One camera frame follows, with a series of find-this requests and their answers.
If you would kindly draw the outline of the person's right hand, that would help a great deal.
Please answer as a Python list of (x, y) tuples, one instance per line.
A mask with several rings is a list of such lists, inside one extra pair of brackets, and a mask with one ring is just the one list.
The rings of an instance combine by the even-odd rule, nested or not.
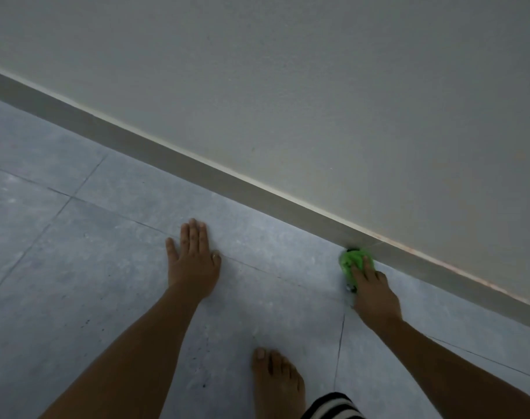
[(354, 310), (361, 320), (375, 333), (403, 322), (400, 301), (388, 286), (366, 284), (358, 287)]

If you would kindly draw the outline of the person's left hand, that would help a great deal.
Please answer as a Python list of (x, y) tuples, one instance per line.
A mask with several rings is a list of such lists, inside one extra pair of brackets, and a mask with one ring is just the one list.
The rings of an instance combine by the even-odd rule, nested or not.
[(199, 224), (199, 253), (189, 254), (189, 221), (183, 223), (180, 227), (179, 246), (176, 246), (179, 260), (174, 264), (168, 263), (168, 290), (200, 302), (212, 293), (219, 280), (220, 272), (212, 272), (212, 251), (207, 226), (203, 222), (197, 222)]

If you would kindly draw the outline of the green cleaning cloth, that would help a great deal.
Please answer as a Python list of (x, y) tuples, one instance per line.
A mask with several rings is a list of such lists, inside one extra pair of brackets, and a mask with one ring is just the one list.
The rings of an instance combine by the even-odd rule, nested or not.
[(352, 268), (356, 267), (364, 274), (365, 259), (367, 259), (371, 267), (374, 266), (371, 255), (361, 248), (349, 248), (338, 259), (338, 264), (346, 280), (346, 288), (352, 294), (357, 294), (358, 291), (357, 282), (352, 274)]

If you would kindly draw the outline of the person's left forearm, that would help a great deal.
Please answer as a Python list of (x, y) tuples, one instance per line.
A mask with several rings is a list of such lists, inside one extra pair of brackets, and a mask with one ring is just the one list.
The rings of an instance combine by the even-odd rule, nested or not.
[(39, 416), (159, 419), (192, 317), (205, 294), (171, 285)]

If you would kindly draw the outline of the person's right forearm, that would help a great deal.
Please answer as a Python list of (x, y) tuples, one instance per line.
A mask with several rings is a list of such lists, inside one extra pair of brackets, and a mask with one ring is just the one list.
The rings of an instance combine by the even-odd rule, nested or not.
[(530, 419), (530, 396), (399, 318), (368, 321), (443, 419)]

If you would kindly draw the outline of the grey skirting board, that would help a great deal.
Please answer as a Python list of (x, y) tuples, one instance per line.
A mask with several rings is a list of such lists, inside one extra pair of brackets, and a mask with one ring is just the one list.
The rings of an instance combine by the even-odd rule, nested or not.
[(0, 72), (0, 101), (530, 327), (530, 301), (359, 225), (220, 170)]

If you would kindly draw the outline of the person's bare foot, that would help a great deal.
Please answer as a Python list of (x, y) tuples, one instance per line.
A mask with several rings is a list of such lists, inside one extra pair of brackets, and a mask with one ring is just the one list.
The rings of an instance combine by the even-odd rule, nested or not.
[(257, 347), (251, 362), (256, 419), (301, 419), (306, 411), (303, 377), (277, 350)]

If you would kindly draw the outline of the black white striped trouser leg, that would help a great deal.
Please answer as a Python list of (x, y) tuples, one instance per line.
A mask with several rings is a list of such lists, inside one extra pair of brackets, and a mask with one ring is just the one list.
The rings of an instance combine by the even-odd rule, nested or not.
[(345, 394), (331, 392), (317, 398), (301, 419), (366, 419)]

